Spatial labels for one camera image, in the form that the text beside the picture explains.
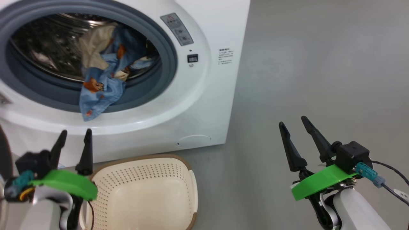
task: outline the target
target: white washing machine panel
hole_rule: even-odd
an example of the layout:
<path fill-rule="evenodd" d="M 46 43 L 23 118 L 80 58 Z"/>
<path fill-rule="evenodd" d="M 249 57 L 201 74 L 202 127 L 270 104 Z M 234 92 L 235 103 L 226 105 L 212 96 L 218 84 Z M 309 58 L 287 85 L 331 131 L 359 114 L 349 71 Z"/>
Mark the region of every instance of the white washing machine panel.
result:
<path fill-rule="evenodd" d="M 0 9 L 14 2 L 2 1 Z M 50 149 L 63 129 L 68 137 L 60 163 L 66 167 L 79 161 L 88 128 L 94 134 L 95 162 L 225 142 L 249 0 L 118 2 L 151 18 L 171 38 L 178 57 L 171 84 L 146 104 L 84 122 L 79 113 L 36 103 L 0 82 L 0 93 L 11 102 L 0 106 L 0 122 L 15 154 Z M 172 13 L 181 19 L 193 44 L 181 46 L 161 19 Z M 199 61 L 188 63 L 189 54 L 198 54 Z"/>

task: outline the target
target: black cable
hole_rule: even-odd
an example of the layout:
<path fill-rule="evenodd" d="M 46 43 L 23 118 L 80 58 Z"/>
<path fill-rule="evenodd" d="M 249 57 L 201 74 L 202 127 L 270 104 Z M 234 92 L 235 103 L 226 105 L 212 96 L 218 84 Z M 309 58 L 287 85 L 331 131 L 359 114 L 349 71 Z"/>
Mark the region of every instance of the black cable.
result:
<path fill-rule="evenodd" d="M 90 230 L 92 230 L 94 228 L 94 208 L 91 205 L 91 201 L 88 201 L 88 204 L 90 205 L 91 212 L 92 212 L 92 224 L 91 224 L 91 229 L 90 229 Z"/>
<path fill-rule="evenodd" d="M 390 189 L 388 186 L 386 186 L 386 184 L 382 183 L 381 184 L 382 187 L 384 187 L 386 190 L 388 190 L 390 193 L 392 193 L 392 195 L 396 196 L 396 198 L 400 199 L 402 202 L 404 202 L 407 206 L 409 206 L 409 202 L 405 199 L 403 199 L 402 197 L 400 197 L 398 194 L 396 194 L 396 192 L 394 192 L 392 189 Z"/>
<path fill-rule="evenodd" d="M 399 170 L 395 169 L 394 167 L 392 167 L 392 166 L 390 166 L 390 165 L 387 165 L 387 164 L 385 164 L 385 163 L 379 162 L 379 161 L 371 160 L 370 162 L 375 163 L 375 164 L 379 164 L 379 165 L 383 165 L 383 166 L 385 166 L 386 168 L 395 171 L 400 177 L 403 178 L 403 180 L 405 180 L 405 182 L 407 183 L 407 185 L 409 185 L 409 180 L 408 180 L 401 172 L 399 172 Z"/>

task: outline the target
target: washing machine door opening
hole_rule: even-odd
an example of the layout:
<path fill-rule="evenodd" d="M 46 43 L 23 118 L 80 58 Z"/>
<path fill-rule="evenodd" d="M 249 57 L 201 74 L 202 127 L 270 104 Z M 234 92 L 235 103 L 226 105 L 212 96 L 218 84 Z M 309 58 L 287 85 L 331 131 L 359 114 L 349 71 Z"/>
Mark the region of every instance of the washing machine door opening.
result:
<path fill-rule="evenodd" d="M 129 28 L 144 55 L 123 70 L 125 91 L 105 112 L 134 108 L 160 95 L 175 76 L 173 43 L 151 18 L 110 0 L 23 0 L 3 9 L 1 80 L 32 101 L 79 112 L 84 81 L 79 39 L 107 25 Z"/>

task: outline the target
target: white tag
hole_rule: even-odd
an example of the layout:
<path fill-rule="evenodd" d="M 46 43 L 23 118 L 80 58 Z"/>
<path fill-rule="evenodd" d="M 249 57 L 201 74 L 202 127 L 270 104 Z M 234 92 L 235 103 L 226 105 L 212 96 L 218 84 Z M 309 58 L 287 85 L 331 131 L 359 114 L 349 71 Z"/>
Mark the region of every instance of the white tag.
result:
<path fill-rule="evenodd" d="M 408 195 L 408 194 L 406 194 L 406 193 L 404 193 L 404 192 L 402 192 L 402 191 L 399 191 L 399 190 L 397 190 L 397 189 L 393 189 L 393 191 L 394 191 L 396 194 L 398 194 L 400 197 L 402 197 L 403 199 L 409 201 L 409 195 Z"/>
<path fill-rule="evenodd" d="M 291 186 L 290 186 L 290 189 L 294 188 L 294 187 L 295 187 L 297 184 L 299 184 L 299 183 L 300 183 L 300 182 L 297 182 L 297 183 L 291 185 Z"/>

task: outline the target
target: yellow wire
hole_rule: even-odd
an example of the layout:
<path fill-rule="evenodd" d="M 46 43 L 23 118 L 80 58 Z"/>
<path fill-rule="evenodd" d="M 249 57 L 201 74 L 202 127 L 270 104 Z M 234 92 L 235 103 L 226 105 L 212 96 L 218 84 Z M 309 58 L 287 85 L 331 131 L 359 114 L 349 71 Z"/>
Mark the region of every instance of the yellow wire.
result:
<path fill-rule="evenodd" d="M 34 191 L 34 187 L 31 187 L 31 188 L 28 188 L 28 189 L 24 190 L 24 191 L 20 194 L 19 200 L 20 200 L 20 201 L 23 201 L 24 196 L 27 195 L 28 193 L 32 192 L 32 191 Z"/>

